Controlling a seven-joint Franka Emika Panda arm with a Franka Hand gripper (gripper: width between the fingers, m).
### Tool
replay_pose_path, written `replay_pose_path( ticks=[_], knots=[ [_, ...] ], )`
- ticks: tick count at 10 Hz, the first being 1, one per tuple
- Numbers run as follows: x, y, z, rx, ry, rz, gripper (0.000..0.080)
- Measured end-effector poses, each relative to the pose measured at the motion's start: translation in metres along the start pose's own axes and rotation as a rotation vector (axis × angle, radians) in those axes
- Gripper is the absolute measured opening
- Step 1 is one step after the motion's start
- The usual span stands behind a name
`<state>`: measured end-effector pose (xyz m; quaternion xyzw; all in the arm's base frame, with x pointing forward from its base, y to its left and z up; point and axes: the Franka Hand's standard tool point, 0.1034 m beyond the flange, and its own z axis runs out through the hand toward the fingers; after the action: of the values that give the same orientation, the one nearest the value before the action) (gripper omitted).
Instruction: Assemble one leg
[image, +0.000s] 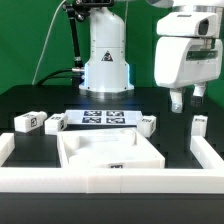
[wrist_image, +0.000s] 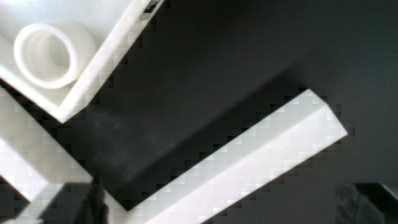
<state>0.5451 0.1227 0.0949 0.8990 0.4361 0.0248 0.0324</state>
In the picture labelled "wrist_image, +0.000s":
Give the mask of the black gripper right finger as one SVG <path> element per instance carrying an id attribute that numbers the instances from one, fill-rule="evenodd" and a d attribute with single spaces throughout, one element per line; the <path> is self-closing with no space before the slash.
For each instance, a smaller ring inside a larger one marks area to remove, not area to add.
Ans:
<path id="1" fill-rule="evenodd" d="M 398 224 L 398 184 L 347 183 L 337 195 L 335 224 Z"/>

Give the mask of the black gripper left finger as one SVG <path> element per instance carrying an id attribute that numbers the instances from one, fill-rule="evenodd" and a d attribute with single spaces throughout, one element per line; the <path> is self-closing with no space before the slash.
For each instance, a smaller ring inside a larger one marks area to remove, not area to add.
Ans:
<path id="1" fill-rule="evenodd" d="M 40 220 L 42 224 L 109 224 L 106 190 L 97 182 L 65 185 Z"/>

